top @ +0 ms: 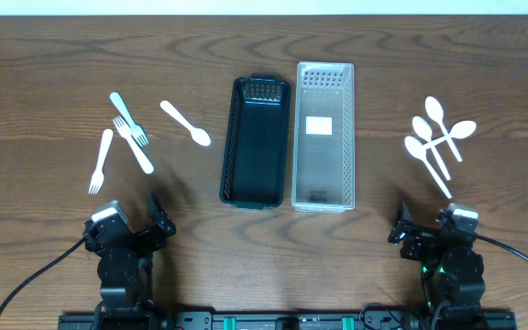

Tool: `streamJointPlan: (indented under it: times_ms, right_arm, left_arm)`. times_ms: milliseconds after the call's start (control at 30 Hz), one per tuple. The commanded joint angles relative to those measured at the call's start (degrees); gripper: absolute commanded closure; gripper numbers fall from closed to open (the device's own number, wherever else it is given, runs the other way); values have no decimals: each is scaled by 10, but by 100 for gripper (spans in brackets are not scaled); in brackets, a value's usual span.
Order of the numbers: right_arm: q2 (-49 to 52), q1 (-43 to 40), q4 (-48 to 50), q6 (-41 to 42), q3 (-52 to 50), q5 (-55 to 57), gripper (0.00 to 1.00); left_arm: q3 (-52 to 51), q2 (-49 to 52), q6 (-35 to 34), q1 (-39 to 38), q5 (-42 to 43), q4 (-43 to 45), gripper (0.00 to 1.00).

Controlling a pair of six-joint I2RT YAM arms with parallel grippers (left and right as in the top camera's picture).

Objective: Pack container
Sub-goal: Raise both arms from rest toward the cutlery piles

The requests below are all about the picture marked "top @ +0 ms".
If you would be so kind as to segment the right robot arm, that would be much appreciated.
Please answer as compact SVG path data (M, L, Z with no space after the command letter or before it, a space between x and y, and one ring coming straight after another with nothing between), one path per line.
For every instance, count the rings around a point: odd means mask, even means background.
M466 319L477 312L485 291L483 257L473 250L479 214L471 207L451 203L436 221L440 228L418 225L402 203L388 242L402 244L403 259L421 263L431 323Z

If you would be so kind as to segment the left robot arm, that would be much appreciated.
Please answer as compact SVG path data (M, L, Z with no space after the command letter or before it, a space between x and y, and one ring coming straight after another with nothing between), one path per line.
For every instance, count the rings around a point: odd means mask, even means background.
M85 249L101 258L97 275L104 313L97 313L95 329L110 325L163 329L169 313L153 302L153 253L167 245L176 226L156 195L148 198L147 217L151 225L133 232L117 200L99 207L84 224Z

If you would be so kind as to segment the white spoon crossing sideways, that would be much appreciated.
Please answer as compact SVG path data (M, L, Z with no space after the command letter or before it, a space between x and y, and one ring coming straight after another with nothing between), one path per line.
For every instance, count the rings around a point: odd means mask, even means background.
M454 124L447 135L441 136L430 142L423 144L424 149L434 147L444 141L451 141L455 139L463 139L472 135L477 129L477 124L474 121L465 120Z

